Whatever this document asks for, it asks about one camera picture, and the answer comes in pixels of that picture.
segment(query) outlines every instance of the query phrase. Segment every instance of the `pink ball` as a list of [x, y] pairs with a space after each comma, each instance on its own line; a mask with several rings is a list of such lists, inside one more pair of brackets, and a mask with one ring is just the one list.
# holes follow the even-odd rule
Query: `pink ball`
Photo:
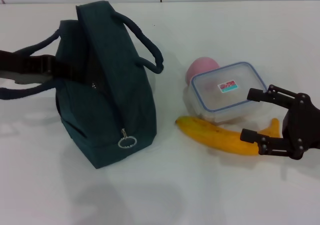
[[189, 67], [185, 74], [185, 82], [189, 85], [191, 79], [198, 74], [220, 68], [219, 64], [210, 57], [199, 57]]

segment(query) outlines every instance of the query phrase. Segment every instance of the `container label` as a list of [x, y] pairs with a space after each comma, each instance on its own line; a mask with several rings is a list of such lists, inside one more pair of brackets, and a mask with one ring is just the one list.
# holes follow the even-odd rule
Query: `container label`
[[227, 81], [218, 85], [220, 91], [224, 94], [238, 88], [238, 85], [234, 80]]

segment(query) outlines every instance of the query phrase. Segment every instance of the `food container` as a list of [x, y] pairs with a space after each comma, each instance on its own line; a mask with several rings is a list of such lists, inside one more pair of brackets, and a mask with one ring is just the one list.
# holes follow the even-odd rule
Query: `food container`
[[267, 91], [254, 67], [238, 62], [194, 76], [188, 97], [199, 117], [220, 123], [245, 116], [260, 105], [247, 100], [250, 88]]

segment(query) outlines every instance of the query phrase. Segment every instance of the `bag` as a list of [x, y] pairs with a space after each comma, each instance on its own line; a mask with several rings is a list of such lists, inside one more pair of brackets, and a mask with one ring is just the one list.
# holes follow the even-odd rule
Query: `bag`
[[[42, 83], [22, 90], [0, 88], [0, 99], [56, 88], [63, 125], [98, 169], [153, 142], [156, 109], [144, 66], [160, 74], [163, 57], [139, 27], [107, 1], [77, 6], [76, 11], [78, 21], [61, 21], [45, 41], [14, 53], [0, 51], [0, 70], [22, 74], [20, 80], [34, 75], [29, 83]], [[139, 57], [125, 25], [152, 53], [156, 66]], [[58, 37], [56, 56], [31, 56]]]

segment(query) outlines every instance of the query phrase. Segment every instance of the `yellow banana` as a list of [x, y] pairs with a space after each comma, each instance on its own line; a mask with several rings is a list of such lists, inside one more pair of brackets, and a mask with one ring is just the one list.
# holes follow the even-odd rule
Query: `yellow banana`
[[[240, 132], [230, 131], [211, 124], [208, 121], [192, 116], [181, 116], [175, 123], [189, 137], [208, 147], [227, 153], [255, 156], [258, 155], [256, 143], [240, 140]], [[271, 125], [259, 132], [260, 134], [280, 138], [279, 120], [273, 118]]]

